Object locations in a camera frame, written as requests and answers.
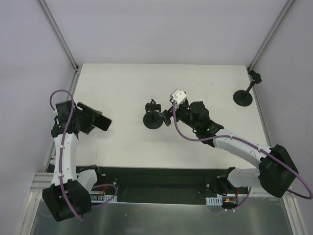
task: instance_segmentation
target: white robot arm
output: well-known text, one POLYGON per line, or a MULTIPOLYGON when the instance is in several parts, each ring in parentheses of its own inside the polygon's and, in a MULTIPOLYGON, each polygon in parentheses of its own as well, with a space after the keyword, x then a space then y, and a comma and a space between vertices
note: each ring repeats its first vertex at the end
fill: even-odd
POLYGON ((56 221, 62 221, 74 216, 66 199, 70 200, 71 205, 79 215, 91 211, 89 193, 98 178, 100 178, 100 170, 96 165, 91 165, 81 168, 77 174, 75 156, 78 134, 79 132, 89 134, 95 127, 107 131, 112 122, 110 119, 102 116, 102 112, 96 111, 82 103, 77 103, 64 134, 71 106, 71 101, 56 104, 58 114, 51 130, 56 148, 56 164, 51 187, 43 190, 43 199, 56 221), (67 198, 64 198, 65 195, 62 193, 61 186, 64 187, 67 198))
POLYGON ((284 147, 280 145, 275 147, 259 145, 239 137, 222 125, 212 121, 209 117, 209 111, 202 101, 193 102, 189 105, 186 93, 179 89, 171 94, 170 101, 173 106, 161 114, 167 126, 171 124, 170 118, 174 116, 174 120, 182 121, 191 127, 198 138, 198 140, 190 139, 178 130, 185 139, 201 141, 211 147, 226 150, 255 166, 252 169, 230 168, 229 173, 219 179, 219 181, 223 181, 221 185, 228 185, 228 187, 220 188, 221 193, 228 193, 227 188, 232 187, 254 187, 264 188, 276 197, 283 196, 294 181, 295 175, 269 158, 267 153, 298 173, 284 147))

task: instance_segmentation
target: gray wall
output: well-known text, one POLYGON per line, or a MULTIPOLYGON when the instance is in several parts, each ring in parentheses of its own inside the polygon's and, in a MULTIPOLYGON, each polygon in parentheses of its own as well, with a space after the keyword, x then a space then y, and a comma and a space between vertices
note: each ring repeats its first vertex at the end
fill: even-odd
MULTIPOLYGON (((273 144, 286 146, 301 175, 313 187, 313 1, 298 0, 255 70, 266 126, 273 144)), ((307 195, 301 183, 295 190, 307 195)), ((313 201, 298 200, 313 234, 313 201)))
POLYGON ((286 0, 47 0, 82 63, 249 65, 286 0))
POLYGON ((11 235, 51 143, 49 95, 73 69, 35 0, 0 1, 0 32, 0 234, 11 235))

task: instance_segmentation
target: purple cable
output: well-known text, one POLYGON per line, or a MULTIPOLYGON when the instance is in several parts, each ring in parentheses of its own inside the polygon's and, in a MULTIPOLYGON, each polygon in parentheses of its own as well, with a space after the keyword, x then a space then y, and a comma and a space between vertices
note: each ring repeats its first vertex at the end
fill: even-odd
MULTIPOLYGON (((213 139, 217 139, 217 138, 231 138, 229 135, 220 135, 220 136, 213 136, 213 137, 208 137, 208 138, 204 138, 204 139, 191 139, 189 137, 186 137, 178 128, 178 125, 177 125, 177 119, 176 119, 176 110, 175 110, 175 101, 173 102, 173 118, 174 118, 174 125, 175 125, 175 128, 177 130, 177 132, 180 134, 180 136, 182 136, 184 139, 186 140, 189 140, 189 141, 208 141, 208 140, 213 140, 213 139)), ((232 137, 233 139, 235 140, 238 140, 238 141, 241 141, 242 143, 245 143, 249 146, 251 146, 252 148, 254 149, 257 149, 258 151, 260 151, 261 153, 269 156, 271 159, 273 159, 275 162, 277 162, 278 164, 282 165, 284 168, 286 168, 288 171, 290 171, 292 174, 295 175, 296 178, 298 178, 300 180, 300 182, 303 184, 303 186, 307 189, 308 193, 309 193, 309 196, 305 196, 305 195, 302 195, 300 193, 297 193, 297 192, 294 192, 290 189, 288 189, 287 191, 294 194, 294 195, 297 195, 301 198, 304 198, 304 199, 313 199, 313 192, 312 190, 310 189, 310 186, 308 185, 307 182, 305 182, 305 180, 297 173, 295 172, 293 169, 291 169, 289 166, 287 166, 285 163, 283 163, 282 161, 278 160, 277 158, 275 158, 273 155, 271 155, 270 153, 264 151, 263 149, 259 149, 258 146, 242 139, 242 138, 239 138, 239 137, 236 137, 236 136, 233 136, 232 137)))
MULTIPOLYGON (((72 96, 72 94, 67 91, 67 90, 56 90, 55 92, 53 92, 50 96, 50 106, 51 108, 55 111, 55 108, 53 107, 52 105, 52 97, 54 96, 54 94, 58 93, 58 92, 65 92, 67 93, 69 96, 70 96, 70 99, 72 101, 72 106, 71 106, 71 109, 70 109, 70 113, 69 113, 69 116, 68 116, 68 120, 65 124, 65 128, 64 128, 64 132, 63 132, 63 136, 62 136, 62 140, 61 140, 61 145, 64 146, 64 142, 65 142, 65 136, 66 136, 66 133, 67 133, 67 129, 68 129, 68 126, 69 126, 69 123, 72 119, 72 116, 73 116, 73 113, 74 113, 74 98, 72 96)), ((62 192, 62 195, 69 207, 69 209, 72 211, 72 213, 74 214, 74 216, 81 222, 83 222, 83 218, 82 216, 80 216, 75 208, 73 207, 73 205, 71 204, 71 202, 69 201, 69 198, 67 197, 67 194, 65 193, 65 189, 64 189, 64 184, 63 184, 63 177, 62 177, 62 157, 63 157, 63 148, 60 148, 60 161, 59 161, 59 172, 61 174, 61 176, 59 176, 59 179, 60 179, 60 187, 61 187, 61 192, 62 192)))
POLYGON ((110 197, 107 201, 102 202, 102 203, 99 204, 99 205, 92 206, 93 208, 100 207, 100 206, 102 206, 102 205, 104 205, 104 204, 107 204, 109 201, 111 201, 111 200, 117 195, 117 188, 116 188, 115 185, 112 185, 112 184, 96 185, 96 186, 94 186, 93 188, 100 188, 100 187, 106 187, 106 186, 111 186, 111 187, 113 187, 113 188, 115 189, 114 195, 113 195, 112 197, 110 197))

